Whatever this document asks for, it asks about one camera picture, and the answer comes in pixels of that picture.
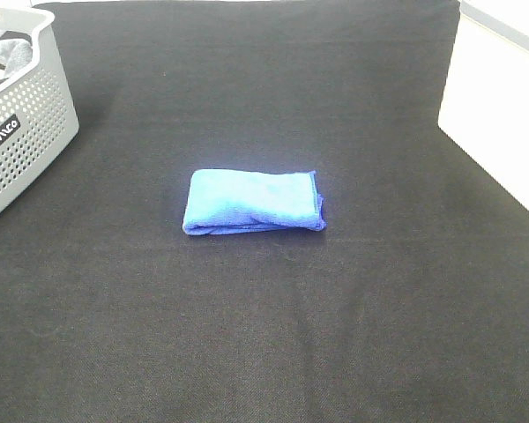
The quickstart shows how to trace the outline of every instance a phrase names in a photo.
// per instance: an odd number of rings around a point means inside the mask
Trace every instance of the black label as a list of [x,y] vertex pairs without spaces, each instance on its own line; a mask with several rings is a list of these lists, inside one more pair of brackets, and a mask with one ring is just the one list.
[[0,145],[19,129],[21,123],[16,115],[12,115],[6,122],[0,125]]

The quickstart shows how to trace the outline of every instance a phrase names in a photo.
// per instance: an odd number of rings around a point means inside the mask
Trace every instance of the black table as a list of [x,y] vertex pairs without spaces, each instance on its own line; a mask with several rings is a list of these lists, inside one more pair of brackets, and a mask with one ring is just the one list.
[[[0,215],[0,422],[529,422],[529,213],[436,126],[456,0],[44,6],[81,130]],[[191,173],[329,227],[190,238]]]

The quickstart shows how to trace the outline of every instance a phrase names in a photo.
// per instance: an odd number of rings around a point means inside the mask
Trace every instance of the blue cloth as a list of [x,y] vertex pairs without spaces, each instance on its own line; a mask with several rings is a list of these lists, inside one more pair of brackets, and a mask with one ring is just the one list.
[[188,235],[238,234],[289,227],[321,231],[323,198],[315,171],[260,174],[202,169],[192,175],[183,230]]

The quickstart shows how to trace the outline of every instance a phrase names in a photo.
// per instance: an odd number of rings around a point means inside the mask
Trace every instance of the folded towel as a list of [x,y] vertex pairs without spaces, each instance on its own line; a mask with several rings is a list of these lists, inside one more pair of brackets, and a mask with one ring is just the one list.
[[188,235],[238,234],[305,227],[321,231],[323,198],[315,171],[260,174],[203,169],[192,175],[183,230]]
[[32,46],[26,40],[0,40],[0,84],[26,67],[33,54]]

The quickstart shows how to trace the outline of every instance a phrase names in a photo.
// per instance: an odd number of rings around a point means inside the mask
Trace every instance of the gray plastic basket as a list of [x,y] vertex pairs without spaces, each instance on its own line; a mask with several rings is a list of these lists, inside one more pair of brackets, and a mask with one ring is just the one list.
[[32,62],[0,85],[0,211],[78,132],[51,23],[55,15],[0,7],[0,30],[31,36]]

